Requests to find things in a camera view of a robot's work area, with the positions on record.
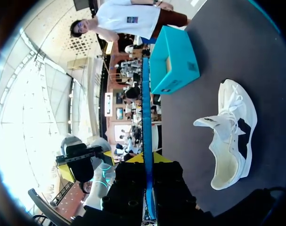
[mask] shoe sole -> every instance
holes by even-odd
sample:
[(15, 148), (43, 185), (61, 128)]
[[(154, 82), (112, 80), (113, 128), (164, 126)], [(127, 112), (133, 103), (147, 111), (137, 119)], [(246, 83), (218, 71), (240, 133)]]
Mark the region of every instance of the shoe sole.
[(229, 82), (229, 83), (232, 83), (232, 85), (234, 85), (234, 86), (238, 85), (238, 87), (243, 90), (241, 95), (243, 96), (243, 98), (245, 100), (246, 107), (248, 109), (251, 109), (251, 111), (252, 111), (252, 125), (250, 125), (251, 133), (250, 133), (249, 141), (248, 141), (248, 143), (246, 145), (246, 148), (247, 148), (246, 160), (245, 160), (245, 165), (243, 167), (241, 175), (239, 176), (239, 178), (245, 178), (245, 177), (248, 176), (248, 174), (250, 172), (251, 164), (252, 164), (252, 156), (253, 156), (253, 154), (252, 154), (251, 141), (252, 141), (253, 132), (254, 132), (255, 127), (257, 125), (257, 122), (258, 122), (257, 113), (256, 113), (255, 106), (254, 106), (250, 96), (246, 92), (246, 90), (240, 84), (238, 84), (237, 82), (235, 82), (233, 80), (230, 80), (230, 79), (225, 79), (222, 82), (222, 84), (224, 84), (224, 82), (226, 82), (226, 81)]

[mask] display screen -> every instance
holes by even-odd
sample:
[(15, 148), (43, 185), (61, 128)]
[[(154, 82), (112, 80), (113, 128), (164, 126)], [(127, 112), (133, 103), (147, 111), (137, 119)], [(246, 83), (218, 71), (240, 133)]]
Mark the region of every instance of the display screen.
[(119, 119), (119, 120), (123, 119), (123, 108), (118, 107), (116, 109), (116, 119)]
[(124, 94), (123, 92), (116, 93), (116, 104), (117, 104), (117, 105), (123, 104), (123, 99), (120, 98), (120, 96), (123, 95), (123, 94)]

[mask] black logo on shoe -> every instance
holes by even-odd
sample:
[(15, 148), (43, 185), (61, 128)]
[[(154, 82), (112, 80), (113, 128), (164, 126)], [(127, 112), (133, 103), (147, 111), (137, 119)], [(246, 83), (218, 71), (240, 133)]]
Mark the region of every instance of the black logo on shoe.
[(245, 133), (238, 136), (238, 151), (246, 159), (247, 156), (247, 143), (250, 140), (251, 127), (246, 124), (243, 119), (238, 120), (238, 127)]
[(210, 118), (205, 118), (204, 120), (215, 122), (213, 119), (210, 119)]

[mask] hand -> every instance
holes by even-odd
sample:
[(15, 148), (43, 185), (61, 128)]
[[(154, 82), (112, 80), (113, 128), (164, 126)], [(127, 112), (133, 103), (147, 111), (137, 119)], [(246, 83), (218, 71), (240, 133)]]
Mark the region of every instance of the hand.
[(170, 3), (164, 2), (164, 1), (160, 2), (159, 8), (168, 10), (168, 11), (173, 11), (174, 9), (173, 5), (171, 5)]

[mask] teal box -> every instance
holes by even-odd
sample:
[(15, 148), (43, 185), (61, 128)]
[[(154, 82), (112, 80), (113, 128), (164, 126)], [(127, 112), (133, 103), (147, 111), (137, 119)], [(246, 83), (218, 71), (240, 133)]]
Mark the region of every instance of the teal box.
[(151, 92), (171, 94), (199, 77), (187, 32), (163, 26), (150, 57)]

